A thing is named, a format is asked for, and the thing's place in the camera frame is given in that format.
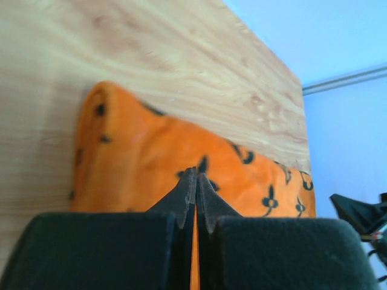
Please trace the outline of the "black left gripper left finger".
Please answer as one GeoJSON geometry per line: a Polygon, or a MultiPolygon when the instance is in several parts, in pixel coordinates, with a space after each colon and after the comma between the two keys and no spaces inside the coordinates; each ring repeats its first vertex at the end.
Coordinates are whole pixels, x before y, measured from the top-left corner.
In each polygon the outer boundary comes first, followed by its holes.
{"type": "Polygon", "coordinates": [[[143,213],[44,213],[23,231],[2,289],[189,289],[196,170],[143,213]]]}

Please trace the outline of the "orange monogram pillowcase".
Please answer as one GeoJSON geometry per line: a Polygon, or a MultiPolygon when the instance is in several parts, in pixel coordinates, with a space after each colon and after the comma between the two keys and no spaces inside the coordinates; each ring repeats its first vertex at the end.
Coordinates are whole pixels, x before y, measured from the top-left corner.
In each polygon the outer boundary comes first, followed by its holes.
{"type": "Polygon", "coordinates": [[[157,111],[113,82],[89,92],[75,149],[72,211],[145,211],[195,167],[243,216],[316,216],[308,173],[157,111]]]}

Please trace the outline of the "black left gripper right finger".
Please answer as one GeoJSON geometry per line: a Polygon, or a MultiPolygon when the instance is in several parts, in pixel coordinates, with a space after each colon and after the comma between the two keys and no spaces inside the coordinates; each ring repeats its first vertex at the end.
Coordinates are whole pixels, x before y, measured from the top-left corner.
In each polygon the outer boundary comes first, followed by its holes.
{"type": "Polygon", "coordinates": [[[244,217],[197,179],[201,289],[378,289],[347,222],[244,217]]]}

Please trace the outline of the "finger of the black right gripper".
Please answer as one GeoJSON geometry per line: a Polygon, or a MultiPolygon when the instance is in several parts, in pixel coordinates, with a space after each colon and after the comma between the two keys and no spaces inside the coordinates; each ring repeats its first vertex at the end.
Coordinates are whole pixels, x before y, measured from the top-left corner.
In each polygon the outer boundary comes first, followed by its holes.
{"type": "Polygon", "coordinates": [[[359,234],[371,234],[386,224],[386,202],[369,204],[339,194],[330,200],[340,219],[347,221],[359,234]]]}

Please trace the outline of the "right aluminium frame post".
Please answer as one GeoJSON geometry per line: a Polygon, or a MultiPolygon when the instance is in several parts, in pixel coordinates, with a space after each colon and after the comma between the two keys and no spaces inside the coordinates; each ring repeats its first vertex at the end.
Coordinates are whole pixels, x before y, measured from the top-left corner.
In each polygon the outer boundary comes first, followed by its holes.
{"type": "Polygon", "coordinates": [[[307,96],[384,77],[386,77],[386,63],[306,84],[302,87],[302,93],[303,96],[307,96]]]}

